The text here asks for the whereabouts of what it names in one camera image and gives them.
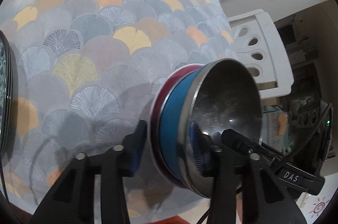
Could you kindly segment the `blue steel bowl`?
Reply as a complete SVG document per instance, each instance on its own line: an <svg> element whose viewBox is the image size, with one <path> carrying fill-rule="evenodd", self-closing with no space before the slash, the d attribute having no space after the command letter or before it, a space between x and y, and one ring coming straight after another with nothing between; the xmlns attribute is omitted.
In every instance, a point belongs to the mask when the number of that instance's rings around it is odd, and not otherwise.
<svg viewBox="0 0 338 224"><path fill-rule="evenodd" d="M234 59L203 65L182 78L162 108L159 140L163 159L187 189L210 198L213 178L203 176L192 148L190 125L211 138L232 129L260 143L261 100L256 82Z"/></svg>

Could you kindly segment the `red steel bowl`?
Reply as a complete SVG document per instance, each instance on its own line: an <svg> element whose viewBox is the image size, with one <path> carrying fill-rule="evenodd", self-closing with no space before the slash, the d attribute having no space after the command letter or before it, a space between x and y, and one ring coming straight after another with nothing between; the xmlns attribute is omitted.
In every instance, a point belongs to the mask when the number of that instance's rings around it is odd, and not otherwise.
<svg viewBox="0 0 338 224"><path fill-rule="evenodd" d="M150 145L151 154L153 157L154 164L159 172L175 186L186 188L184 183L178 179L167 167L165 160L163 159L162 152L160 149L159 140L159 121L160 115L162 114L162 108L166 103L166 99L175 85L185 76L194 72L195 70L203 67L203 64L187 64L175 70L161 85L159 88L151 106L151 114L149 118L149 127L147 139Z"/></svg>

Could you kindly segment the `fan-pattern table mat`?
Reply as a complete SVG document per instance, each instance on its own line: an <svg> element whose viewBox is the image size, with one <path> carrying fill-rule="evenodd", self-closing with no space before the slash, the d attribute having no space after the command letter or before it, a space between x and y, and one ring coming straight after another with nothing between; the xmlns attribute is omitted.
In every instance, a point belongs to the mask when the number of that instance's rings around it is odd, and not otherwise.
<svg viewBox="0 0 338 224"><path fill-rule="evenodd" d="M218 0L3 0L1 31L13 65L5 186L28 213L76 153L147 119L174 70L234 56Z"/></svg>

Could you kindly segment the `white chair near right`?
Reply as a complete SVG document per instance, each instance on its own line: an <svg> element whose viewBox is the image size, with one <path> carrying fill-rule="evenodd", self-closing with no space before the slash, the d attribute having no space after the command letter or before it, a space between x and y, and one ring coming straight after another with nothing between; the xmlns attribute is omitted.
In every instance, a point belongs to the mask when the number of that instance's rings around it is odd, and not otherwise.
<svg viewBox="0 0 338 224"><path fill-rule="evenodd" d="M286 96L294 83L291 64L269 13L262 9L228 18L232 47L254 78L262 99Z"/></svg>

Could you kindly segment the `teal sofa with cloth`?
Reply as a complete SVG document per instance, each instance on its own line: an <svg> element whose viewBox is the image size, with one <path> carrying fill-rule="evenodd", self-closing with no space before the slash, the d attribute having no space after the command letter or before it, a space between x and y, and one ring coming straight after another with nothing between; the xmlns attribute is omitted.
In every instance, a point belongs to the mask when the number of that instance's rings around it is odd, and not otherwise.
<svg viewBox="0 0 338 224"><path fill-rule="evenodd" d="M293 142L289 138L289 118L279 106L263 106L261 138L262 142L276 151L287 154Z"/></svg>

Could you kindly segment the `blue floral ceramic plate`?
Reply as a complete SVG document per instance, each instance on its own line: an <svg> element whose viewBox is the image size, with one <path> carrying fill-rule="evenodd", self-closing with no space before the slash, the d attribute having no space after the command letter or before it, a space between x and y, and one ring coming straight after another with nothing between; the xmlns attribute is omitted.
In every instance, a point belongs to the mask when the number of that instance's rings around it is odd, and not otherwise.
<svg viewBox="0 0 338 224"><path fill-rule="evenodd" d="M9 131L10 107L13 92L11 49L1 31L1 156L5 154Z"/></svg>

